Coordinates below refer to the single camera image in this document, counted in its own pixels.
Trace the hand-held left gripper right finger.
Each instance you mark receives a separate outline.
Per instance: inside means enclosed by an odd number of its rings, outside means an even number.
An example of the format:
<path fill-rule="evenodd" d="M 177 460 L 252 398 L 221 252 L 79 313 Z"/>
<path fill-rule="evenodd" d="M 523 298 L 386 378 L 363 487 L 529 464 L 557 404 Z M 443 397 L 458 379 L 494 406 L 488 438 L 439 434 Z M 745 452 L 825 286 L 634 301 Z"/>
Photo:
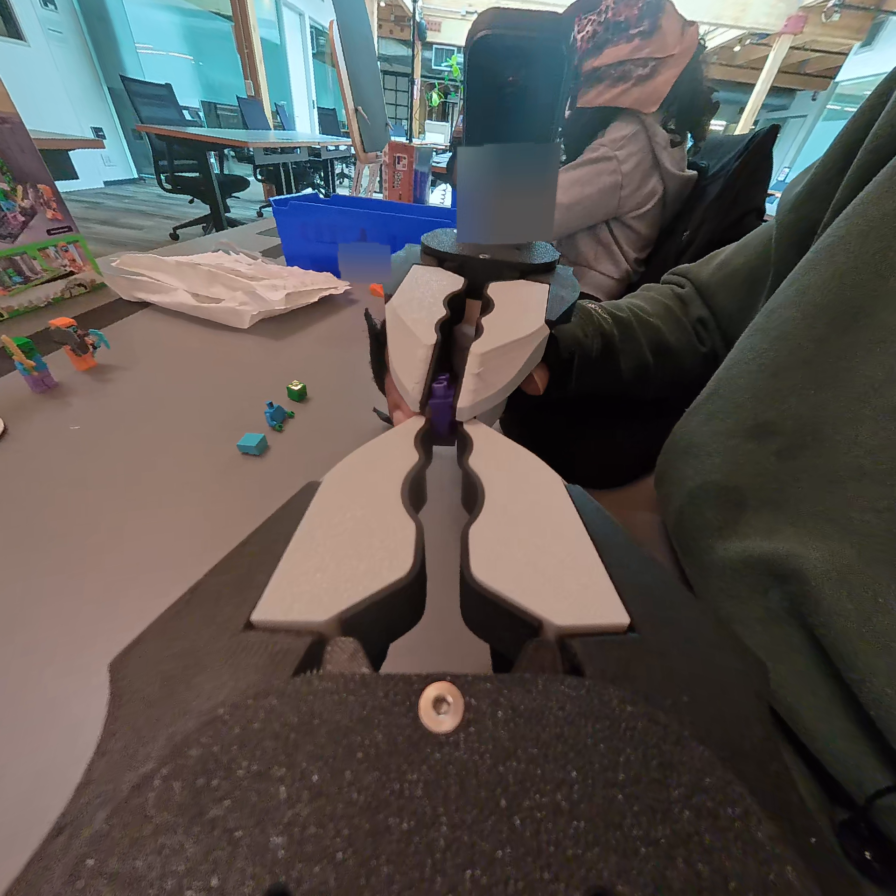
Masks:
<path fill-rule="evenodd" d="M 458 431 L 461 611 L 499 665 L 537 639 L 627 633 L 631 617 L 565 481 L 473 420 Z"/>

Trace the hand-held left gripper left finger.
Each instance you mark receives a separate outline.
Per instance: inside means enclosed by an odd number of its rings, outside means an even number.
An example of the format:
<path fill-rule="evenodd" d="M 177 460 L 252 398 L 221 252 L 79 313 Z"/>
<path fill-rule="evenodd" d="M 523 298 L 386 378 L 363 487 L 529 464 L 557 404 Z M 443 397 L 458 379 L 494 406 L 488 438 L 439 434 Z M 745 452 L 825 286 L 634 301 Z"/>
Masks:
<path fill-rule="evenodd" d="M 254 628 L 349 637 L 381 669 L 426 606 L 426 426 L 411 418 L 326 473 L 252 611 Z"/>

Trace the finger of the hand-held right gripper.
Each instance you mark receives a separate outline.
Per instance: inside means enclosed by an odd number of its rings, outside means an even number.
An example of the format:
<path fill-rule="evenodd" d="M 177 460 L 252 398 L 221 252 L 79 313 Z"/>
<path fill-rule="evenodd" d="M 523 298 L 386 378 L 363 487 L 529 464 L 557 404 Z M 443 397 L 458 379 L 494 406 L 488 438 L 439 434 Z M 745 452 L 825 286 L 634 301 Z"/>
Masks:
<path fill-rule="evenodd" d="M 485 286 L 483 315 L 464 358 L 455 418 L 467 422 L 506 400 L 542 358 L 549 285 L 532 280 Z"/>
<path fill-rule="evenodd" d="M 454 378 L 456 407 L 469 348 L 466 286 L 458 274 L 416 264 L 385 305 L 386 368 L 418 413 L 428 413 L 431 385 L 442 374 Z"/>

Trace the purple toy legs piece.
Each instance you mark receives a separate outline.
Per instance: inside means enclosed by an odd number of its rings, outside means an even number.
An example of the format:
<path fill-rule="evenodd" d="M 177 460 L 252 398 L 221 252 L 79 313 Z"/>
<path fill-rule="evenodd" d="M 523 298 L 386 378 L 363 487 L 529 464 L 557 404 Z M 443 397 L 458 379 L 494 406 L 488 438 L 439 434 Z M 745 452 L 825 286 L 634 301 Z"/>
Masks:
<path fill-rule="evenodd" d="M 456 442 L 457 421 L 454 416 L 455 382 L 452 375 L 435 377 L 431 385 L 428 415 L 434 445 L 451 446 Z"/>

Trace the blue plastic bin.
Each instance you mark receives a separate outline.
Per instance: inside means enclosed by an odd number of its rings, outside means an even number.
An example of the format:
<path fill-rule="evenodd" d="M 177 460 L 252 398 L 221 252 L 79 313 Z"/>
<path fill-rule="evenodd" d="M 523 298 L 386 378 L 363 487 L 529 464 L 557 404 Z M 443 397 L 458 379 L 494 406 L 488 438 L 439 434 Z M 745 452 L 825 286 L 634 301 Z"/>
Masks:
<path fill-rule="evenodd" d="M 385 273 L 391 255 L 457 220 L 454 208 L 361 196 L 279 196 L 272 208 L 288 266 L 348 280 Z"/>

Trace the small orange grey brick model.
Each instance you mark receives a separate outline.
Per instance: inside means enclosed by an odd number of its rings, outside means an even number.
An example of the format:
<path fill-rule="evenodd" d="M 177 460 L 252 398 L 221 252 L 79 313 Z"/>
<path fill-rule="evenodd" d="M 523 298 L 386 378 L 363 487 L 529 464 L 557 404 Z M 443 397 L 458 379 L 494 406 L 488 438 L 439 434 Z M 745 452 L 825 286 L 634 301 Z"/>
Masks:
<path fill-rule="evenodd" d="M 61 346 L 79 372 L 86 372 L 97 366 L 96 354 L 101 349 L 109 349 L 106 335 L 96 329 L 84 329 L 76 320 L 58 317 L 49 321 L 50 335 Z"/>

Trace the green headed toy minifigure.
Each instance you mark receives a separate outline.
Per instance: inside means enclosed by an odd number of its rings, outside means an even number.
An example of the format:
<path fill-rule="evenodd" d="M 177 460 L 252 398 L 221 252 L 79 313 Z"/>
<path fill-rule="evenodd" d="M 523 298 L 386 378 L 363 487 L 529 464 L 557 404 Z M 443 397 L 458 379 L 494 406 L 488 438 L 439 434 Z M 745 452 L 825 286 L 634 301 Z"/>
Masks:
<path fill-rule="evenodd" d="M 11 338 L 3 334 L 1 341 L 6 355 L 33 393 L 43 394 L 59 387 L 46 360 L 30 338 Z"/>

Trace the person's right forearm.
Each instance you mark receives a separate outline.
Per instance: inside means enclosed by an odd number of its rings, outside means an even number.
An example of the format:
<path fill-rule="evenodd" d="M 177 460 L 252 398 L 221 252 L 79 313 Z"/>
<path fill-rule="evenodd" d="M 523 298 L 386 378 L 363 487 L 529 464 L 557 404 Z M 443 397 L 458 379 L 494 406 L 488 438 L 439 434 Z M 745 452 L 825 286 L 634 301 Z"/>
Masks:
<path fill-rule="evenodd" d="M 661 282 L 606 302 L 581 299 L 546 344 L 544 399 L 693 399 L 768 297 L 766 222 Z"/>

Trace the person's right hand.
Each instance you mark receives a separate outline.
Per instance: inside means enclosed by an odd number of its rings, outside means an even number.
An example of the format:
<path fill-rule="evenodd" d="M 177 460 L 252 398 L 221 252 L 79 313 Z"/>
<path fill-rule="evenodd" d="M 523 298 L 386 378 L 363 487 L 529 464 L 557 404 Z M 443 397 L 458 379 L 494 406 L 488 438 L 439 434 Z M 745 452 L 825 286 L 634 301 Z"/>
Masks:
<path fill-rule="evenodd" d="M 547 368 L 547 364 L 541 361 L 521 382 L 519 390 L 532 396 L 543 395 L 546 391 L 549 376 L 550 372 Z M 419 414 L 417 411 L 409 408 L 409 405 L 396 387 L 388 368 L 385 371 L 384 386 L 388 413 L 396 426 Z"/>

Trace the orange cardboard box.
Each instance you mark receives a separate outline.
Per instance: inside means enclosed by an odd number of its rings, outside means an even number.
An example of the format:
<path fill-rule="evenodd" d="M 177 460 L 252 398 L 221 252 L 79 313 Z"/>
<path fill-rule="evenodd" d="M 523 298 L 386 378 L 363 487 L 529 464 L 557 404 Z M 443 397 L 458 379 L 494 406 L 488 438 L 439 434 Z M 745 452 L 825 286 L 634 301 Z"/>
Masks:
<path fill-rule="evenodd" d="M 430 145 L 390 140 L 384 149 L 384 200 L 428 205 L 433 153 Z"/>

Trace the white crumpled paper bag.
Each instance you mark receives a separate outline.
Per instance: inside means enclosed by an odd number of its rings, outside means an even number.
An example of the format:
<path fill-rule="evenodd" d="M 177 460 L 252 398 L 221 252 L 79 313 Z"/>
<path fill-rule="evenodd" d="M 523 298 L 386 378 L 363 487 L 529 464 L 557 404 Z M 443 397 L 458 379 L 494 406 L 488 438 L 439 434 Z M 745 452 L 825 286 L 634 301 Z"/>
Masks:
<path fill-rule="evenodd" d="M 126 300 L 239 330 L 350 288 L 331 273 L 277 264 L 227 243 L 188 255 L 118 253 L 98 266 L 106 284 Z"/>

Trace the grey board on wooden easel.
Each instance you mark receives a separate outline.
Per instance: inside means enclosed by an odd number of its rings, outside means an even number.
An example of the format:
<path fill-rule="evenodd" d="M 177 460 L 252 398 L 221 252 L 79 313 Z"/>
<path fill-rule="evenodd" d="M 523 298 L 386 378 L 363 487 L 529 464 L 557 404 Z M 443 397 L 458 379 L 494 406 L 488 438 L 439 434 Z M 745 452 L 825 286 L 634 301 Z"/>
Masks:
<path fill-rule="evenodd" d="M 356 163 L 351 193 L 374 197 L 390 140 L 375 34 L 364 1 L 334 1 L 330 48 Z"/>

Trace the dark green hoodie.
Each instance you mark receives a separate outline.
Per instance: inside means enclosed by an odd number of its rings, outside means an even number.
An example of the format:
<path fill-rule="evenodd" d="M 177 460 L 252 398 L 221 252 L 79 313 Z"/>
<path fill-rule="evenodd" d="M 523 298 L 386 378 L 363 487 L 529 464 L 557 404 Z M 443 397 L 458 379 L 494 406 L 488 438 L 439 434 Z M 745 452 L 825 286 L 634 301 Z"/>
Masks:
<path fill-rule="evenodd" d="M 894 894 L 894 157 L 891 72 L 785 191 L 767 300 L 656 471 L 860 894 Z"/>

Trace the wooden top office table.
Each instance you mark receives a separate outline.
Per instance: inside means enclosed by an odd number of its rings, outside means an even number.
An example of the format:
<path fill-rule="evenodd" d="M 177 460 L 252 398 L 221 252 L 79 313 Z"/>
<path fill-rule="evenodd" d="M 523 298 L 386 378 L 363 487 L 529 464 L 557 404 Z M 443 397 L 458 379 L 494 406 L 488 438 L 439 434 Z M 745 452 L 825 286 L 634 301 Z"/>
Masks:
<path fill-rule="evenodd" d="M 201 140 L 211 147 L 210 160 L 221 173 L 222 158 L 232 152 L 247 157 L 253 175 L 273 196 L 301 194 L 308 189 L 328 197 L 337 190 L 336 165 L 351 162 L 354 151 L 345 137 L 284 130 L 196 129 L 137 126 L 137 131 L 174 140 Z"/>

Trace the black office chair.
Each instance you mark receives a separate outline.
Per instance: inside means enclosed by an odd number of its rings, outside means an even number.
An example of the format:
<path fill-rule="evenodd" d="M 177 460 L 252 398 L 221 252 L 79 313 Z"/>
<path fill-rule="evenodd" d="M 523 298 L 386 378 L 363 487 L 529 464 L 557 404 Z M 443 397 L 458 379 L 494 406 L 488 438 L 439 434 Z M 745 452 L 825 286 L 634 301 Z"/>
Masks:
<path fill-rule="evenodd" d="M 152 83 L 124 74 L 120 80 L 141 126 L 199 127 L 185 116 L 171 84 Z M 186 196 L 190 203 L 198 201 L 209 208 L 204 216 L 175 225 L 169 232 L 172 241 L 180 239 L 181 230 L 197 226 L 208 235 L 243 224 L 230 216 L 229 199 L 249 188 L 247 178 L 217 172 L 210 160 L 211 147 L 201 140 L 174 140 L 150 132 L 145 135 L 160 189 L 169 195 Z"/>

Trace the brick set cardboard box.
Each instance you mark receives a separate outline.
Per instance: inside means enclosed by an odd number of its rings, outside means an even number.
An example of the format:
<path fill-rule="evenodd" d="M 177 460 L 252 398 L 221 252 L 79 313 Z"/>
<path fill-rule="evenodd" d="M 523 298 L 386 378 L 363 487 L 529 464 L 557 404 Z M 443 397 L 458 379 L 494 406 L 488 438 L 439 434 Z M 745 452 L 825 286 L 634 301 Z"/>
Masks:
<path fill-rule="evenodd" d="M 1 319 L 93 291 L 99 267 L 1 86 Z"/>

